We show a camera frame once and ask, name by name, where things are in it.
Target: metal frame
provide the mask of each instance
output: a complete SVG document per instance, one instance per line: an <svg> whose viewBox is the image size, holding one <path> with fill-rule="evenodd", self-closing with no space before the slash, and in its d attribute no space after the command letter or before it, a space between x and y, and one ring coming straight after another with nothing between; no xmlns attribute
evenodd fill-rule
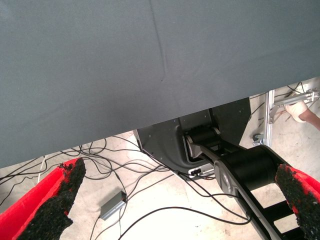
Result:
<svg viewBox="0 0 320 240"><path fill-rule="evenodd" d="M265 111L264 111L264 129L263 133L255 134L254 146L266 145L271 147L272 142L272 124L275 123L275 115L279 108L284 108L286 105L292 105L300 101L312 103L320 99L320 92L317 88L309 89L307 92L286 97L282 100L275 101L275 90L270 90L265 95Z"/></svg>

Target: gray fabric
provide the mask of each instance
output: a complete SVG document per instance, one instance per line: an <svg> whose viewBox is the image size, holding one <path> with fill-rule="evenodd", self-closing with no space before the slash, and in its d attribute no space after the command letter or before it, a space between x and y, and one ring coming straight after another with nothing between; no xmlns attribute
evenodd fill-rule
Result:
<svg viewBox="0 0 320 240"><path fill-rule="evenodd" d="M0 167L320 75L320 1L0 1Z"/></svg>

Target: concrete floor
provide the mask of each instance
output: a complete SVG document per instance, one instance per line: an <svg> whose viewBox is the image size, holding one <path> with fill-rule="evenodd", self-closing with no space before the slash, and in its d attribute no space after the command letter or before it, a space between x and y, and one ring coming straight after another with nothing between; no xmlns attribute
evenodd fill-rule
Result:
<svg viewBox="0 0 320 240"><path fill-rule="evenodd" d="M313 78L303 82L305 89L309 86L320 87L320 78ZM287 87L276 90L277 94L289 92ZM251 100L251 110L256 109L264 101L264 97L257 97ZM318 116L320 116L320 102L316 102L310 108ZM252 135L262 130L259 128L261 118L264 115L264 108L262 107L257 111L249 121L245 133L243 134L240 145L246 148L253 147ZM320 132L313 126L307 123L297 123L292 118L286 120L289 114L282 114L273 125L272 136L272 149L278 153L282 158L289 162L295 168L298 168L307 174L313 176L315 179L320 180ZM119 136L135 142L133 132L126 132ZM94 147L104 145L103 140L93 143ZM107 148L112 150L120 149L136 149L130 143L118 138L107 138ZM134 162L148 165L153 168L155 162L150 160L147 156L140 152L135 151L103 151L101 153L104 157L110 158L118 163L126 163L130 160ZM60 163L71 159L72 157L66 155L59 155L53 159L48 160L48 165L51 166L55 163ZM22 163L0 169L0 176L3 176L13 169L21 166ZM132 166L132 168L140 171L146 169L142 166ZM86 161L86 175L91 177L100 177L101 174L92 162ZM117 170L120 179L123 181L126 191L129 193L133 188L133 182L140 174L134 173L127 169ZM153 172L144 177L138 184L136 189L140 190L144 187L157 182L158 180L171 175L171 172ZM15 183L19 183L23 176L17 176L12 180L0 185L0 201L8 194L11 187ZM221 190L215 180L199 180L211 193L221 193ZM16 200L23 196L28 190L37 184L37 178L32 180L26 179L22 184L17 185L11 195L0 206L0 212L5 211ZM75 199L74 205L69 213L69 217L73 220L73 224L68 227L61 235L61 240L88 240L90 234L100 214L100 207L109 200L117 191L123 187L119 180L112 174L110 177L103 180L89 180L84 179L80 186L79 192ZM256 198L262 203L264 207L270 206L281 200L284 197L275 184L256 189L253 191ZM241 213L240 208L232 198L225 196L217 197L224 205L232 211ZM188 185L181 179L173 175L168 179L156 184L155 186L137 194L127 204L127 209L124 217L121 219L121 230L124 232L136 219L144 214L161 207L180 206L192 208L195 210L203 211L218 218L227 219L234 222L241 222L242 220L236 216L223 210L217 203L210 198L198 196ZM115 213L108 220L98 220L93 238L106 227L119 219L119 213ZM294 228L296 226L295 218L293 215L288 217L285 221L278 222L277 226L283 232ZM116 240L120 236L120 225L115 224L113 227L105 231L99 236L99 240L108 239ZM178 209L164 210L148 216L134 226L124 237L124 240L247 240L247 239L260 239L251 224L238 226L230 225L227 223L219 222L208 217L198 215L196 213L182 211Z"/></svg>

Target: floor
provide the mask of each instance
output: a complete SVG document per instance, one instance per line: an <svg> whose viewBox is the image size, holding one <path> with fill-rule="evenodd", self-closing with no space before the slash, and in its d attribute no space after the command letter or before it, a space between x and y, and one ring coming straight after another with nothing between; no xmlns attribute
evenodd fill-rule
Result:
<svg viewBox="0 0 320 240"><path fill-rule="evenodd" d="M313 78L303 82L305 89L310 86L320 87L320 78ZM283 87L276 90L277 94L287 93L290 90ZM264 96L251 99L251 110L255 110L264 101ZM320 101L317 101L310 108L318 116L320 116ZM246 148L253 147L252 135L262 131L262 126L259 127L262 120L259 120L264 115L264 108L261 107L249 121L245 133L243 134L240 145ZM298 168L307 174L320 180L320 132L313 126L307 123L297 123L292 118L289 118L288 113L282 114L273 125L272 149L282 158L289 162L295 168ZM119 135L127 140L136 143L133 132L126 132ZM106 139L107 148L111 150L120 150L116 152L104 150L101 155L119 164L124 164L128 161L132 163L140 163L150 168L154 168L157 164L148 158L143 153L137 151L128 151L121 149L137 149L134 145L124 140L115 137ZM103 147L104 140L99 140L93 143L93 147ZM45 156L46 159L54 156L56 153ZM57 164L72 157L65 154L60 154L48 160L48 165ZM0 169L0 176L3 176L10 171L21 166L22 163ZM98 173L95 165L91 161L86 161L86 175L99 178L102 175ZM130 168L138 171L147 171L148 169L132 165ZM130 193L134 187L134 182L141 173L135 173L125 168L120 168L117 171L119 178L122 180L127 193ZM169 175L171 172L153 172L146 175L139 181L135 191L141 190ZM23 180L24 176L17 176L12 180L0 185L0 201L2 201L11 190L14 184ZM0 206L0 213L5 211L16 200L23 196L28 190L37 184L37 178L25 179L22 184L16 185L9 197ZM199 180L203 187L211 193L221 193L219 186L215 180ZM69 217L73 220L73 224L67 228L61 235L61 240L89 240L92 229L97 217L100 214L100 207L115 195L123 187L115 174L101 180L90 180L85 178L80 186L79 192L75 199L74 205L69 213ZM276 202L284 200L284 197L275 184L271 184L253 191L257 199L264 207L270 206ZM230 208L232 211L241 213L240 208L232 198L220 196L218 199ZM180 206L192 208L195 210L209 213L218 218L227 219L234 222L241 222L238 217L223 210L212 199L197 195L188 185L186 185L176 175L170 176L168 179L157 183L151 188L148 188L135 195L127 204L127 208L120 224L117 223L110 229L104 231L97 239L116 240L121 232L123 233L135 220L144 214L168 206ZM114 222L119 220L119 212L112 215L106 221L99 219L96 223L92 239L96 239L98 234ZM277 223L281 230L287 231L293 226L296 226L295 218L289 217L286 221ZM180 209L169 209L154 213L147 218L137 223L131 228L123 240L247 240L260 239L251 224L247 225L231 225L219 222L208 217L198 215L193 212L187 212Z"/></svg>

